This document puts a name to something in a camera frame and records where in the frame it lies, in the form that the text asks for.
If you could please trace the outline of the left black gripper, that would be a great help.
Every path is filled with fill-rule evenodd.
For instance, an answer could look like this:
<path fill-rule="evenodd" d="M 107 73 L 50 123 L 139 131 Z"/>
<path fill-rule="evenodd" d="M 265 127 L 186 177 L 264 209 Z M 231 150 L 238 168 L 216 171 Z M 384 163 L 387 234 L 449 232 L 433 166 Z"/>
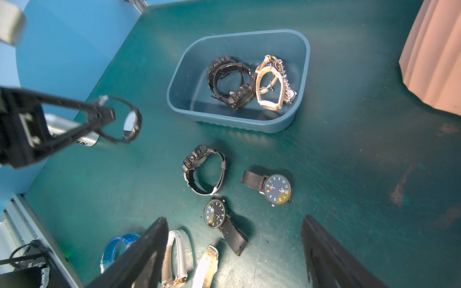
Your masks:
<path fill-rule="evenodd" d="M 83 124 L 43 112 L 42 104 L 86 113 Z M 21 89 L 1 88 L 1 164 L 14 169 L 42 161 L 115 120 L 114 110 Z"/>

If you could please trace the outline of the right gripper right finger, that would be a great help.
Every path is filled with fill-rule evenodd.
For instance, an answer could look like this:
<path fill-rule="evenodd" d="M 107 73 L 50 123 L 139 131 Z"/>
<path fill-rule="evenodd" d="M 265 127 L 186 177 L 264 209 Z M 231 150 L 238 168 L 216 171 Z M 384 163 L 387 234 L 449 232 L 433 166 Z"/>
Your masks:
<path fill-rule="evenodd" d="M 303 219 L 301 239 L 314 288 L 385 288 L 314 217 Z"/>

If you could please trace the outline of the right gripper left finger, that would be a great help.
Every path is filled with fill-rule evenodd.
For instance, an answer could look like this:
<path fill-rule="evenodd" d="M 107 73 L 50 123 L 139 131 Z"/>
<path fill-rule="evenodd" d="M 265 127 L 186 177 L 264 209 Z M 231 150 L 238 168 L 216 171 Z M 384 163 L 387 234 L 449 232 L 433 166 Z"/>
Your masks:
<path fill-rule="evenodd" d="M 89 288 L 157 288 L 168 242 L 168 222 L 159 217 Z"/>

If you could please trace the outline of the small black watch white face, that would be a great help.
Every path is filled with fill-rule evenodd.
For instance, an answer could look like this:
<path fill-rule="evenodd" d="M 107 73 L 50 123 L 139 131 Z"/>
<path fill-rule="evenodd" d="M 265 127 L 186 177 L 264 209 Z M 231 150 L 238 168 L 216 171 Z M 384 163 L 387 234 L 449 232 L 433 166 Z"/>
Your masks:
<path fill-rule="evenodd" d="M 114 110 L 115 120 L 109 128 L 100 128 L 96 133 L 112 144 L 129 144 L 134 141 L 142 127 L 140 110 L 119 97 L 100 96 L 97 104 Z"/>

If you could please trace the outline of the black dial leather strap watch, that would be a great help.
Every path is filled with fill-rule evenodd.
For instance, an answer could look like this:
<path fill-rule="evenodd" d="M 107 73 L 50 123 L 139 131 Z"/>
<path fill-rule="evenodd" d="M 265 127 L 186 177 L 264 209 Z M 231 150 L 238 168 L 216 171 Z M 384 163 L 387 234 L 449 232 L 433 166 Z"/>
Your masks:
<path fill-rule="evenodd" d="M 220 230 L 229 248 L 237 256 L 241 256 L 249 240 L 247 235 L 231 220 L 225 201 L 212 198 L 205 205 L 203 214 L 206 226 L 210 229 Z"/>

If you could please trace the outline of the silver chain bracelet watch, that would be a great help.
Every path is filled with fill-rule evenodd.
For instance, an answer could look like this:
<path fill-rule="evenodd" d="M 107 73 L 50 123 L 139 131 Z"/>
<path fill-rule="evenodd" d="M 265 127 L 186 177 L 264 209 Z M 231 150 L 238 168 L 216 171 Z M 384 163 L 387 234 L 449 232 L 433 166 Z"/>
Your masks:
<path fill-rule="evenodd" d="M 277 71 L 282 75 L 283 78 L 283 84 L 285 88 L 284 102 L 287 104 L 292 104 L 292 102 L 295 100 L 295 97 L 297 96 L 297 92 L 291 88 L 291 85 L 286 75 L 286 70 L 283 61 L 274 57 L 273 64 L 275 65 Z"/>

